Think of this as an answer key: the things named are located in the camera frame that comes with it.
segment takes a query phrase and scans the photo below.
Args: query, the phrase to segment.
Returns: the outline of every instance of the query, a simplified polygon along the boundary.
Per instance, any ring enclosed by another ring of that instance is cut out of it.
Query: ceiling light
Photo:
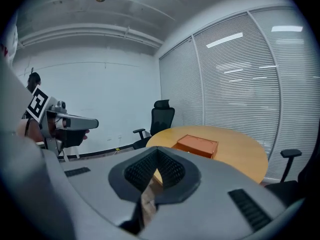
[[[264,110],[277,110],[276,108],[263,108]]]
[[[276,68],[277,66],[271,65],[271,66],[260,66],[259,69],[271,69],[271,68]]]
[[[280,32],[280,31],[292,31],[292,32],[301,32],[303,29],[302,26],[273,26],[271,32]]]
[[[267,78],[267,77],[266,76],[252,77],[252,79],[262,79],[262,78]]]
[[[234,39],[242,38],[243,36],[244,36],[244,34],[242,32],[241,33],[237,33],[237,34],[233,34],[233,35],[229,35],[227,37],[221,38],[221,39],[219,39],[217,41],[214,41],[212,43],[207,44],[206,47],[211,48],[211,47],[223,44],[225,42],[228,42],[228,41],[231,41],[231,40],[234,40]]]
[[[277,44],[304,44],[303,39],[277,39],[275,41]]]
[[[242,63],[229,63],[224,65],[216,66],[217,70],[229,70],[229,69],[236,69],[236,68],[246,68],[251,67],[249,62],[242,62]]]
[[[229,80],[229,82],[236,82],[236,81],[242,81],[242,79]]]
[[[230,70],[230,71],[226,71],[226,72],[223,72],[223,73],[224,74],[228,74],[228,73],[239,72],[239,71],[243,71],[243,69],[235,69],[235,70]]]

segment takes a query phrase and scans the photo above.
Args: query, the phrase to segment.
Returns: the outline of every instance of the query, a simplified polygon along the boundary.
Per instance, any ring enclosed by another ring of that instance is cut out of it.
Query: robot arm
[[[45,149],[56,156],[64,148],[79,146],[86,130],[99,126],[97,119],[67,114],[66,103],[48,97],[39,85],[27,112],[39,123]]]

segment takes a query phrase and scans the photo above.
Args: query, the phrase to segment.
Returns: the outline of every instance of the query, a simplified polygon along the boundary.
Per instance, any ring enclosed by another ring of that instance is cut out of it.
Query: cable
[[[54,138],[54,140],[55,140],[56,150],[58,150],[58,151],[59,151],[58,143],[57,143],[57,139],[56,139],[56,138]],[[63,152],[63,158],[64,158],[64,160],[66,160],[66,159],[65,159],[65,151],[64,151],[64,149],[62,149],[62,152]]]
[[[120,148],[119,148],[120,142],[121,142],[121,138],[119,138],[119,144],[118,144],[118,147],[116,148],[116,149],[119,149],[119,150],[115,151],[111,156],[114,156],[118,151],[120,151]]]
[[[63,117],[60,117],[57,121],[55,121],[54,123],[58,123]]]
[[[26,122],[26,125],[25,125],[25,130],[24,130],[25,137],[27,136],[27,134],[29,135],[28,131],[29,131],[30,121],[31,121],[31,118],[28,118],[28,121]]]

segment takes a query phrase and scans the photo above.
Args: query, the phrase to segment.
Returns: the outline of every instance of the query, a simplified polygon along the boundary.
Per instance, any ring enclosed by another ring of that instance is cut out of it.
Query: round wooden table
[[[235,130],[207,125],[174,127],[155,134],[146,146],[171,148],[187,134],[219,142],[214,160],[233,166],[257,183],[264,179],[268,169],[268,158],[264,148],[253,138]],[[154,177],[162,184],[158,170]]]

